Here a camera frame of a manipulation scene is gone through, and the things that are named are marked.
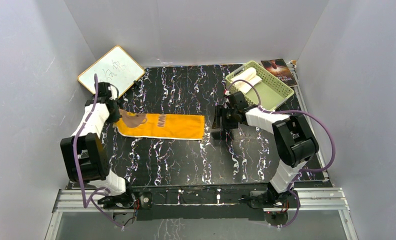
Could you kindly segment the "wood framed whiteboard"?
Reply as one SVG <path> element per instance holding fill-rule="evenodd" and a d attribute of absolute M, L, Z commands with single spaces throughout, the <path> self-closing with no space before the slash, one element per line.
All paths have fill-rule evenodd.
<path fill-rule="evenodd" d="M 116 45 L 95 63 L 83 71 L 77 80 L 92 94 L 96 92 L 94 75 L 99 82 L 107 82 L 116 87 L 120 98 L 135 81 L 145 74 L 140 66 L 121 46 Z"/>

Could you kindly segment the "white towel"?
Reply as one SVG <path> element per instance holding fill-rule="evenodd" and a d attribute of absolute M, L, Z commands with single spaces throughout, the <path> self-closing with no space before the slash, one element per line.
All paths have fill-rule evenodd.
<path fill-rule="evenodd" d="M 231 81 L 235 82 L 233 85 L 238 91 L 243 94 L 247 94 L 252 89 L 252 87 L 247 83 L 250 83 L 254 87 L 262 81 L 262 78 L 257 75 L 257 70 L 254 67 L 249 67 L 237 76 L 233 77 Z"/>

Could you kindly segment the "orange towel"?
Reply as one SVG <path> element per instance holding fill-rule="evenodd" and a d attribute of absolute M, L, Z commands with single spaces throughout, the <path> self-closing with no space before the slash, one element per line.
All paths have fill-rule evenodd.
<path fill-rule="evenodd" d="M 124 137 L 199 141 L 205 134 L 205 116 L 133 113 L 120 109 L 115 123 Z"/>

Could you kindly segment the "green plastic basket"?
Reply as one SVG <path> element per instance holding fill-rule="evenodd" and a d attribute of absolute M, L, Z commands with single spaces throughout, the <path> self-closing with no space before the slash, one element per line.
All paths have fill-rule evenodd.
<path fill-rule="evenodd" d="M 244 94 L 246 101 L 250 105 L 259 104 L 269 111 L 274 111 L 295 94 L 295 91 L 291 87 L 253 60 L 241 65 L 225 77 L 226 86 L 230 87 L 229 91 L 231 93 L 239 92 L 234 86 L 234 82 L 232 82 L 233 77 L 251 67 L 256 69 L 256 74 L 261 77 L 262 81 L 251 88 L 248 93 Z"/>

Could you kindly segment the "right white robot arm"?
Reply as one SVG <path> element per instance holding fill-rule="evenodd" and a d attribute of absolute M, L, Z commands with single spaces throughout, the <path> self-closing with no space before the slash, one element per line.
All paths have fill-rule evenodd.
<path fill-rule="evenodd" d="M 242 92 L 225 91 L 223 105 L 217 105 L 211 128 L 219 132 L 237 129 L 239 124 L 257 127 L 273 135 L 279 164 L 265 191 L 254 190 L 241 200 L 251 208 L 275 208 L 293 193 L 300 170 L 318 151 L 319 144 L 302 114 L 280 114 L 248 104 Z"/>

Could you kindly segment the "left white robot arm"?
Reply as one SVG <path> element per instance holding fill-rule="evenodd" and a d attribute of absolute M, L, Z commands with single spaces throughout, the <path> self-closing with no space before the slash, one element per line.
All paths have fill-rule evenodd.
<path fill-rule="evenodd" d="M 94 96 L 85 103 L 77 129 L 60 142 L 67 175 L 81 188 L 90 185 L 106 191 L 108 195 L 98 201 L 105 209 L 130 208 L 135 203 L 135 194 L 129 182 L 110 169 L 101 140 L 104 125 L 121 119 L 118 89 L 109 82 L 98 82 L 95 90 Z"/>

